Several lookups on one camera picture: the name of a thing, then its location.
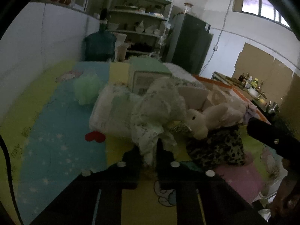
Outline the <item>blue water jug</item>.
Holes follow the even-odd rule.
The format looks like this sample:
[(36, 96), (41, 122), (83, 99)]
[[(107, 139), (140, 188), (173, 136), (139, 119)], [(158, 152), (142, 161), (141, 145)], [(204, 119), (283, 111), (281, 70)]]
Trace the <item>blue water jug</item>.
[(116, 36), (108, 31), (108, 9), (100, 13), (99, 30), (84, 39), (85, 62), (112, 62), (115, 59)]

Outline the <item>white plush rabbit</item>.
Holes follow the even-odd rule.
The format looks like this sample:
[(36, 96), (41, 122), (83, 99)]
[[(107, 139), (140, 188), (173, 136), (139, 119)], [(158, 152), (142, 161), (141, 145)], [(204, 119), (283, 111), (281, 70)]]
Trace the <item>white plush rabbit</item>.
[(194, 109), (188, 110), (185, 124), (190, 128), (192, 136), (201, 140), (207, 137), (209, 130), (231, 127), (241, 123), (245, 113), (244, 104), (234, 106), (229, 103), (221, 103), (208, 107), (202, 113)]

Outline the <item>green white carton box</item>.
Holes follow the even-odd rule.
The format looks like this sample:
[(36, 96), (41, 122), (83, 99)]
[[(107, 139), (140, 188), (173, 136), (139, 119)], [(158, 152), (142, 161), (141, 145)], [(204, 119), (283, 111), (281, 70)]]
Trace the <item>green white carton box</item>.
[(152, 57), (131, 57), (129, 64), (128, 89), (137, 95), (144, 95), (156, 79), (172, 76), (162, 62)]

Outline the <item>colourful cartoon tablecloth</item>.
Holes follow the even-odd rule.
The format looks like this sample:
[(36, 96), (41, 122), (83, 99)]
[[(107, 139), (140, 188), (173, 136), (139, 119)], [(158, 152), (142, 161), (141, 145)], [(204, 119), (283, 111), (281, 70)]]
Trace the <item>colourful cartoon tablecloth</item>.
[[(93, 105), (81, 106), (74, 97), (74, 81), (97, 74), (100, 83), (109, 80), (106, 62), (61, 62), (46, 70), (20, 95), (1, 123), (1, 136), (8, 148), (17, 206), (23, 224), (31, 224), (81, 171), (103, 171), (121, 160), (132, 147), (108, 137), (106, 142), (86, 142)], [(220, 167), (218, 175), (250, 204), (267, 179), (267, 168), (279, 168), (281, 157), (250, 138), (241, 127), (244, 148), (253, 162), (244, 167)], [(176, 224), (176, 207), (159, 203), (150, 184), (142, 181), (137, 191), (123, 192), (121, 224)], [(92, 224), (42, 218), (37, 224)]]

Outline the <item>leopard print cloth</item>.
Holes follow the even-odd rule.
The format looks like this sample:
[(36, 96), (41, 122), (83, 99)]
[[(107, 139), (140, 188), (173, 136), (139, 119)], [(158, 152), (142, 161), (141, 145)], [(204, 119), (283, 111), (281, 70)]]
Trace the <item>leopard print cloth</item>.
[(186, 139), (186, 150), (192, 161), (203, 168), (239, 167), (246, 163), (239, 125), (209, 130), (207, 137), (201, 140), (190, 137)]

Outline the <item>white bowl on counter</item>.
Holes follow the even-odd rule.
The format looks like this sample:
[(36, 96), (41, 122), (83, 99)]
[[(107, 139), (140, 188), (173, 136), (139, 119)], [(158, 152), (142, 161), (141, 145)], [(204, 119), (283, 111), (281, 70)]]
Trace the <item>white bowl on counter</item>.
[(248, 89), (248, 93), (254, 98), (258, 98), (260, 95), (260, 93), (255, 88), (252, 87)]

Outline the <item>black refrigerator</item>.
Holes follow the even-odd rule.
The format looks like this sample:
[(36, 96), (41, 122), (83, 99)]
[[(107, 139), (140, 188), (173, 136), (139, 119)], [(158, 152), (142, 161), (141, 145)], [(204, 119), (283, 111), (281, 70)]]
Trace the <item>black refrigerator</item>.
[(210, 24), (193, 15), (177, 14), (168, 33), (162, 61), (198, 75), (212, 41), (210, 28)]

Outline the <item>glass jar on fridge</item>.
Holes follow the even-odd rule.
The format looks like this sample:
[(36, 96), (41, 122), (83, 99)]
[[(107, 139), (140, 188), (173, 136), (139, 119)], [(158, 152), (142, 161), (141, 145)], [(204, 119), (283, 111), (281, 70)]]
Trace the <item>glass jar on fridge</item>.
[(184, 3), (184, 13), (191, 14), (192, 13), (193, 4), (192, 3)]

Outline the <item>orange rimmed cardboard tray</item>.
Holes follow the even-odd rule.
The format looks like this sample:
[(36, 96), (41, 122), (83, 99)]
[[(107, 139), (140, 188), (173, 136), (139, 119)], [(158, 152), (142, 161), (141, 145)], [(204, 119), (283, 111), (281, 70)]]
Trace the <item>orange rimmed cardboard tray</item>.
[(247, 103), (249, 106), (251, 106), (254, 110), (254, 112), (256, 113), (256, 118), (264, 121), (265, 123), (271, 124), (267, 118), (262, 114), (262, 112), (247, 98), (243, 95), (242, 92), (240, 92), (235, 86), (230, 86), (230, 85), (226, 85), (222, 82), (219, 81), (215, 81), (212, 79), (208, 79), (208, 78), (204, 78), (204, 77), (200, 77), (197, 75), (192, 74), (192, 76), (194, 78), (196, 78), (198, 81), (202, 82), (202, 83), (208, 83), (208, 84), (212, 84), (212, 85), (216, 85), (219, 88), (221, 88), (221, 90), (227, 90), (231, 95), (240, 98), (242, 101), (244, 101), (245, 103)]

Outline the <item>white floral cloth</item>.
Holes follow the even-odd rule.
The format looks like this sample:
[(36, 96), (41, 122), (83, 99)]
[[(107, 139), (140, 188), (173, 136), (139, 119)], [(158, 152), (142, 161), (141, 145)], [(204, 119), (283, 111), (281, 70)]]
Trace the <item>white floral cloth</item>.
[(156, 79), (133, 107), (131, 138), (139, 147), (146, 166), (155, 163), (159, 139), (162, 139), (167, 151), (173, 151), (177, 145), (168, 127), (171, 123), (182, 122), (186, 118), (185, 99), (178, 91), (182, 83), (176, 77)]

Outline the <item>wooden kitchen counter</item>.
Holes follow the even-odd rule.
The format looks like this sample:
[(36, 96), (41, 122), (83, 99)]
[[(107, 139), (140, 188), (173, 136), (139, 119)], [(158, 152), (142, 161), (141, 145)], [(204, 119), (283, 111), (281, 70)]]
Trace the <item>wooden kitchen counter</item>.
[(224, 83), (229, 86), (234, 86), (237, 88), (247, 99), (249, 99), (263, 114), (277, 115), (280, 113), (279, 106), (277, 103), (272, 101), (267, 101), (266, 103), (261, 103), (260, 100), (265, 100), (266, 98), (263, 95), (259, 97), (252, 96), (246, 88), (242, 86), (242, 83), (236, 78), (231, 78), (225, 76), (218, 72), (213, 72), (212, 80)]

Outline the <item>cardboard sheet on wall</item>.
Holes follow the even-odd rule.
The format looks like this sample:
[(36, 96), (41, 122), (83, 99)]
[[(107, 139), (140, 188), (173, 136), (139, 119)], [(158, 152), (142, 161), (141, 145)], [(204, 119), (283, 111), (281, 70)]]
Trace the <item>cardboard sheet on wall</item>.
[(248, 73), (263, 81), (262, 91), (268, 100), (284, 107), (299, 106), (299, 75), (272, 55), (245, 43), (234, 68), (234, 78)]

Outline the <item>green mesh bath sponge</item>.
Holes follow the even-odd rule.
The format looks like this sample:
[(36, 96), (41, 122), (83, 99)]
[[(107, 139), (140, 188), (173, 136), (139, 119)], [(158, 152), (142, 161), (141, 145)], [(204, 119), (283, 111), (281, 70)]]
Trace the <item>green mesh bath sponge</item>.
[(96, 73), (84, 74), (74, 81), (74, 94), (78, 104), (94, 104), (104, 83)]

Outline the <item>floral tissue box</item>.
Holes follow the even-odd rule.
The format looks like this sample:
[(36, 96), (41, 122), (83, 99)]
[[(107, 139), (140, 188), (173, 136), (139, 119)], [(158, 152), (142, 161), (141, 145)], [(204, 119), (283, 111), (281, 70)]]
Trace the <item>floral tissue box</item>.
[(209, 94), (205, 85), (178, 65), (168, 62), (163, 65), (172, 73), (178, 93), (184, 98), (187, 109), (201, 109)]

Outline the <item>metal shelving unit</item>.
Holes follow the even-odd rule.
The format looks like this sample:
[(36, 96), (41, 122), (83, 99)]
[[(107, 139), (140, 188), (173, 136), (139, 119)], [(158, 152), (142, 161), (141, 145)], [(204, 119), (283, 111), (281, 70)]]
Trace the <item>metal shelving unit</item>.
[(125, 34), (125, 59), (159, 57), (166, 40), (173, 0), (112, 0), (108, 9), (109, 30)]

